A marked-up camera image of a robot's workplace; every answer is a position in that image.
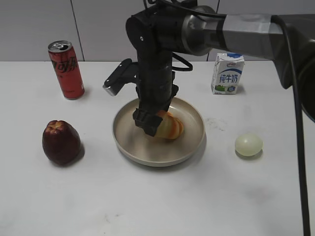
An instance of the bread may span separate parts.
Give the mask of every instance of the bread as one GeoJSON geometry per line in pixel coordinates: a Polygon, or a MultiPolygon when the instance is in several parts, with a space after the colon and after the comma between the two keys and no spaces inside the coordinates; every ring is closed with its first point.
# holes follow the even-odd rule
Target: bread
{"type": "Polygon", "coordinates": [[[161,117],[163,121],[157,128],[155,137],[174,140],[183,133],[183,123],[178,118],[173,117],[170,112],[159,111],[157,116],[161,117]]]}

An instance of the white egg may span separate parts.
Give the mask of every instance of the white egg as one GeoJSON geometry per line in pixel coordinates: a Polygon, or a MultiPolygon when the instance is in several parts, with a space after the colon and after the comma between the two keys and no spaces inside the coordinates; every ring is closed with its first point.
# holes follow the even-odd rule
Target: white egg
{"type": "Polygon", "coordinates": [[[253,133],[242,134],[235,140],[235,150],[243,156],[254,156],[262,150],[263,142],[253,133]]]}

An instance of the white wall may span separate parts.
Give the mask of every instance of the white wall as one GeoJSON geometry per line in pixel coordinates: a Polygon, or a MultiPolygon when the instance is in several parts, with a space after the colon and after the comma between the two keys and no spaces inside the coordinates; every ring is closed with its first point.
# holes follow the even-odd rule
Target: white wall
{"type": "MultiPolygon", "coordinates": [[[[72,0],[72,3],[74,12],[70,0],[2,0],[0,60],[48,60],[48,44],[61,39],[73,43],[79,60],[136,58],[125,22],[131,14],[143,9],[142,0],[72,0]]],[[[216,9],[218,0],[199,0],[199,4],[216,9]]],[[[219,13],[314,14],[315,0],[220,0],[219,13]]],[[[217,52],[213,50],[209,60],[214,60],[217,52]]],[[[206,60],[206,56],[185,55],[185,58],[206,60]]]]}
{"type": "Polygon", "coordinates": [[[83,59],[70,0],[1,0],[0,60],[49,60],[48,44],[61,39],[83,59]]]}

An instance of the plate rim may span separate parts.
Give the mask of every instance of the plate rim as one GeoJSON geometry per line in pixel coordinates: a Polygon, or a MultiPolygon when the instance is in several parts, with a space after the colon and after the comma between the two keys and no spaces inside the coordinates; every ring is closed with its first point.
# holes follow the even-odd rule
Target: plate rim
{"type": "Polygon", "coordinates": [[[137,163],[139,163],[139,164],[141,164],[141,165],[152,166],[152,167],[166,167],[166,166],[177,165],[177,164],[179,164],[179,163],[182,163],[182,162],[186,161],[186,160],[189,159],[193,154],[195,154],[195,153],[199,150],[201,144],[203,143],[203,140],[204,140],[204,138],[205,138],[205,135],[206,135],[205,123],[204,123],[203,117],[202,117],[202,115],[200,114],[200,112],[199,112],[193,105],[191,105],[189,102],[187,102],[186,100],[181,99],[181,98],[178,98],[178,97],[173,97],[173,99],[181,100],[181,101],[187,103],[189,106],[191,106],[191,107],[197,112],[197,114],[199,115],[199,117],[200,117],[200,119],[201,119],[201,121],[202,121],[202,127],[203,127],[203,128],[202,128],[202,137],[201,137],[200,142],[199,142],[199,144],[198,144],[198,146],[197,146],[197,148],[196,148],[195,150],[189,152],[187,155],[185,155],[185,156],[183,156],[183,157],[181,157],[181,158],[179,158],[179,159],[172,160],[172,161],[163,161],[163,162],[158,162],[158,161],[144,161],[144,160],[141,160],[141,159],[139,159],[139,158],[136,158],[133,154],[131,154],[131,153],[127,152],[126,150],[124,150],[124,149],[122,148],[122,146],[119,144],[119,142],[118,142],[118,140],[117,140],[117,138],[116,138],[116,135],[115,135],[115,132],[114,132],[114,124],[115,124],[117,115],[118,115],[127,105],[129,105],[129,104],[131,104],[131,103],[133,103],[133,102],[139,100],[139,98],[136,98],[136,99],[133,99],[133,100],[127,102],[126,104],[124,104],[124,105],[118,110],[118,112],[116,112],[115,117],[114,117],[114,119],[113,119],[113,121],[112,121],[112,134],[113,134],[113,137],[114,137],[116,146],[118,147],[119,151],[121,151],[123,154],[125,154],[129,159],[131,159],[131,160],[134,161],[134,162],[137,162],[137,163]]]}

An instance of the robotic arm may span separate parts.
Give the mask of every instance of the robotic arm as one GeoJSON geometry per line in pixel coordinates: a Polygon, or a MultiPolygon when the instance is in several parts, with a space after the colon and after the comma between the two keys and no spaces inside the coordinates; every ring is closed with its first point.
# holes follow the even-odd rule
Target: robotic arm
{"type": "MultiPolygon", "coordinates": [[[[126,22],[127,35],[137,50],[138,62],[124,60],[105,81],[104,88],[116,95],[124,84],[135,83],[140,103],[133,119],[146,134],[154,136],[162,119],[159,110],[167,111],[178,87],[173,84],[174,70],[190,71],[192,65],[173,52],[201,56],[212,48],[272,60],[281,85],[292,84],[289,55],[281,27],[272,15],[218,15],[216,18],[191,14],[183,9],[215,13],[196,0],[185,0],[174,7],[156,3],[131,16],[126,22]],[[187,68],[172,67],[172,57],[187,68]]],[[[315,15],[285,15],[292,53],[301,88],[304,111],[315,118],[315,15]]]]}

